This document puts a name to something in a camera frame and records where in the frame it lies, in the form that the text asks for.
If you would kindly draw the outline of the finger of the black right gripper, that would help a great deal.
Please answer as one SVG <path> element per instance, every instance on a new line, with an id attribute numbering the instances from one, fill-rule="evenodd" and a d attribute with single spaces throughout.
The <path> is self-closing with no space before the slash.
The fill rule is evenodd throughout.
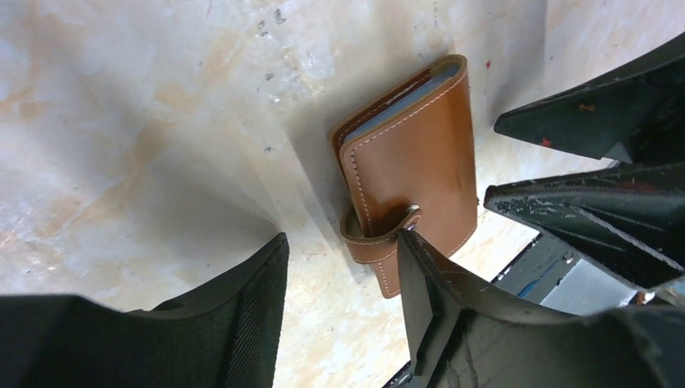
<path id="1" fill-rule="evenodd" d="M 684 278 L 683 162 L 490 186 L 483 205 L 634 289 L 653 292 Z"/>
<path id="2" fill-rule="evenodd" d="M 684 159 L 684 36 L 579 86 L 504 112 L 494 131 L 583 157 Z"/>

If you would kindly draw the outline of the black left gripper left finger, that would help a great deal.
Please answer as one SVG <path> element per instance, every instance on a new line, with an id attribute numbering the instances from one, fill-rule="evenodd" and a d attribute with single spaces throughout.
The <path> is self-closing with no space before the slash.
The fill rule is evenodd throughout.
<path id="1" fill-rule="evenodd" d="M 1 298 L 4 387 L 269 387 L 289 246 L 277 234 L 238 266 L 152 310 L 78 295 Z"/>

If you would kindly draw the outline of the brown leather card holder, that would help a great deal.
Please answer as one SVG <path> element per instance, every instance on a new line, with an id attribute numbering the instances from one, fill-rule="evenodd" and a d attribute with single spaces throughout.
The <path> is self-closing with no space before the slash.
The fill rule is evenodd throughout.
<path id="1" fill-rule="evenodd" d="M 341 123 L 330 144 L 351 199 L 340 233 L 383 297 L 401 292 L 397 236 L 416 229 L 451 256 L 477 228 L 467 59 L 450 54 Z"/>

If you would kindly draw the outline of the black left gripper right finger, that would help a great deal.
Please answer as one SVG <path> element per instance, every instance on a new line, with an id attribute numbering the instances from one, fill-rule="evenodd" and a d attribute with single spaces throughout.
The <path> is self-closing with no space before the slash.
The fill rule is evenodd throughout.
<path id="1" fill-rule="evenodd" d="M 416 387 L 681 387 L 684 311 L 629 306 L 579 316 L 516 297 L 419 233 L 397 240 Z"/>

